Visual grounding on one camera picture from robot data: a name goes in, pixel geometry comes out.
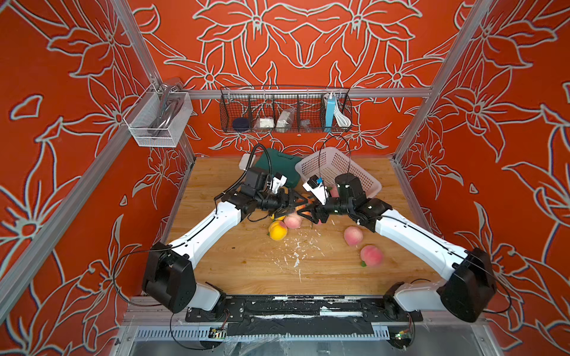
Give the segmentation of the pink peach with leaf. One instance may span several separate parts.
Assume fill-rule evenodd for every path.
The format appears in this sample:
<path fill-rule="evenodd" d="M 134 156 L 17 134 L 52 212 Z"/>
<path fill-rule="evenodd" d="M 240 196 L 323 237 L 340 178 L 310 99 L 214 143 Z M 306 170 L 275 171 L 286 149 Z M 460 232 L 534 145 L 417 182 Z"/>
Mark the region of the pink peach with leaf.
<path fill-rule="evenodd" d="M 338 189 L 337 189 L 337 187 L 336 187 L 335 185 L 332 186 L 332 187 L 329 187 L 329 195 L 330 195 L 331 197 L 339 197 Z"/>

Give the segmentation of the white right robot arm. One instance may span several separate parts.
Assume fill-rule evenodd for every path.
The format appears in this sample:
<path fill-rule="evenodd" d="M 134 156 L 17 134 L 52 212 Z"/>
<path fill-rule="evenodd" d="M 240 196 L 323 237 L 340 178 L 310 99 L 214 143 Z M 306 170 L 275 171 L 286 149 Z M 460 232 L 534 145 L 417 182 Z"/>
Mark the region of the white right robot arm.
<path fill-rule="evenodd" d="M 351 173 L 338 175 L 335 186 L 338 196 L 332 197 L 323 179 L 311 176 L 303 187 L 315 200 L 298 213 L 314 223 L 325 223 L 331 215 L 347 215 L 429 265 L 440 276 L 438 281 L 394 286 L 392 297 L 401 310 L 448 311 L 464 322 L 477 321 L 497 292 L 497 278 L 487 252 L 449 243 L 385 201 L 367 197 L 360 179 Z"/>

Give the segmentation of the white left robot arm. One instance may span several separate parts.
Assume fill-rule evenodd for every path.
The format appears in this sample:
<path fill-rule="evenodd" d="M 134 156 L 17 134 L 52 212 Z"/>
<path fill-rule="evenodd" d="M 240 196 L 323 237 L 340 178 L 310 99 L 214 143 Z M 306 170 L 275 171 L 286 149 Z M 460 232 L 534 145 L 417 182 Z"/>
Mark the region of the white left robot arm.
<path fill-rule="evenodd" d="M 173 313 L 185 308 L 217 309 L 222 292 L 198 283 L 194 270 L 202 257 L 225 233 L 260 210 L 270 216 L 288 215 L 307 203 L 293 188 L 284 186 L 286 177 L 271 175 L 260 168 L 247 169 L 240 181 L 215 197 L 215 209 L 193 229 L 172 243 L 151 247 L 142 289 Z"/>

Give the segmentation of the red orange peach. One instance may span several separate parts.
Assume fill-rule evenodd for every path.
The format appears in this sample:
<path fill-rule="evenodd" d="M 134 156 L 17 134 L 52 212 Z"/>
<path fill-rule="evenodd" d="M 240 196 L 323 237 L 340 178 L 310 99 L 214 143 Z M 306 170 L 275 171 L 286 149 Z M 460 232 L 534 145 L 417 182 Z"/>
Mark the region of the red orange peach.
<path fill-rule="evenodd" d="M 312 214 L 315 210 L 316 205 L 314 203 L 307 203 L 297 208 L 297 212 L 300 214 Z"/>

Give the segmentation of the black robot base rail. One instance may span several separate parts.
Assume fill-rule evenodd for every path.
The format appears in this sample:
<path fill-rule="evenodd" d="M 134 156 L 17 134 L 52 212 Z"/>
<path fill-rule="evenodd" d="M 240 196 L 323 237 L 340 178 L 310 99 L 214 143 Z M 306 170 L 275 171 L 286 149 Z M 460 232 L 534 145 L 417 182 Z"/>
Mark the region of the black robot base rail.
<path fill-rule="evenodd" d="M 213 311 L 187 309 L 185 321 L 219 323 L 230 337 L 388 340 L 423 316 L 382 296 L 228 295 Z"/>

